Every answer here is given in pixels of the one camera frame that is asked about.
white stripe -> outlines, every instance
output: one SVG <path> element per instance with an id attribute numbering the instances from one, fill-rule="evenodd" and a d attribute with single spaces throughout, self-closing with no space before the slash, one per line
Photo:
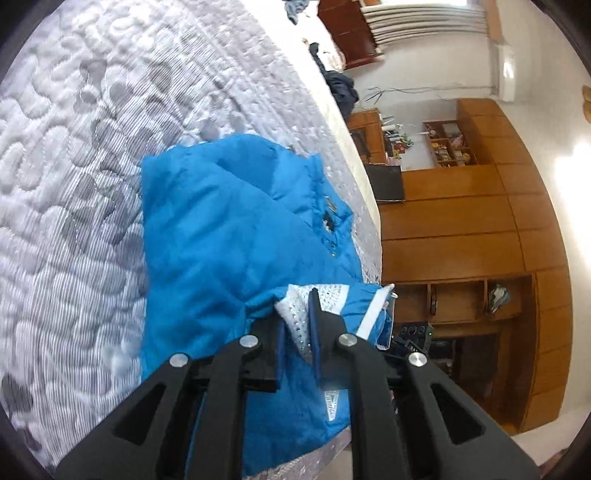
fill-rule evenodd
<path id="1" fill-rule="evenodd" d="M 387 287 L 378 290 L 371 303 L 369 304 L 367 312 L 361 320 L 361 324 L 357 329 L 356 335 L 363 340 L 367 340 L 371 330 L 374 328 L 375 322 L 378 320 L 379 312 L 382 311 L 384 302 L 388 299 L 388 295 L 394 288 L 394 285 L 388 285 Z"/>
<path id="2" fill-rule="evenodd" d="M 339 296 L 335 302 L 334 308 L 332 308 L 332 312 L 336 315 L 340 315 L 341 310 L 343 310 L 345 303 L 347 302 L 347 297 L 349 296 L 349 286 L 343 285 L 343 288 L 339 292 Z"/>

dark cloth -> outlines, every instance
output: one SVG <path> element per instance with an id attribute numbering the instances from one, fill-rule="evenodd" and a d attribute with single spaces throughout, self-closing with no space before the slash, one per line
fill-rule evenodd
<path id="1" fill-rule="evenodd" d="M 287 12 L 287 18 L 291 20 L 291 23 L 297 25 L 297 15 L 302 13 L 308 5 L 310 0 L 283 0 L 285 2 L 285 11 Z"/>
<path id="2" fill-rule="evenodd" d="M 359 100 L 359 95 L 357 94 L 357 90 L 355 90 L 355 82 L 344 73 L 336 72 L 335 70 L 327 71 L 324 68 L 324 64 L 318 58 L 317 43 L 310 45 L 310 54 L 322 72 L 324 81 L 329 86 L 330 93 L 332 93 L 336 104 L 339 106 L 340 114 L 347 120 L 353 111 L 355 103 Z"/>

mattress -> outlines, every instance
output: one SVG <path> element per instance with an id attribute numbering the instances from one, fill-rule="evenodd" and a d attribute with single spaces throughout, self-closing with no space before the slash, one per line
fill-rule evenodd
<path id="1" fill-rule="evenodd" d="M 319 18 L 315 19 L 318 20 L 316 22 L 302 18 L 298 25 L 292 24 L 285 14 L 282 2 L 275 0 L 242 0 L 242 2 L 258 20 L 259 25 L 265 30 L 273 43 L 287 57 L 287 60 L 312 95 L 339 146 L 349 171 L 355 179 L 359 193 L 363 197 L 379 234 L 381 224 L 378 204 L 375 201 L 363 162 L 343 120 L 343 116 L 330 93 L 328 85 L 324 81 L 324 77 L 316 63 L 311 59 L 307 47 L 302 46 L 302 38 L 305 37 L 309 43 L 312 41 L 320 43 L 320 51 L 327 51 L 332 53 L 331 56 L 335 56 L 337 47 L 335 44 L 331 45 L 332 37 L 330 33 Z"/>
<path id="2" fill-rule="evenodd" d="M 320 153 L 378 281 L 354 145 L 274 40 L 232 0 L 65 0 L 0 84 L 0 403 L 49 470 L 139 383 L 144 155 L 234 132 Z"/>

floor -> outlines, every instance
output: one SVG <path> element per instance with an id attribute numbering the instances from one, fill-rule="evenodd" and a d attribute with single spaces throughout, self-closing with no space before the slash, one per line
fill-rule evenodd
<path id="1" fill-rule="evenodd" d="M 562 415 L 558 420 L 530 432 L 513 437 L 517 444 L 542 465 L 555 453 L 567 448 L 583 426 L 591 412 L 591 404 Z M 352 456 L 350 446 L 338 454 L 318 476 L 318 480 L 352 480 Z"/>
<path id="2" fill-rule="evenodd" d="M 423 134 L 410 135 L 414 145 L 401 155 L 400 167 L 402 171 L 423 170 L 435 168 L 435 162 L 429 152 L 427 136 Z"/>

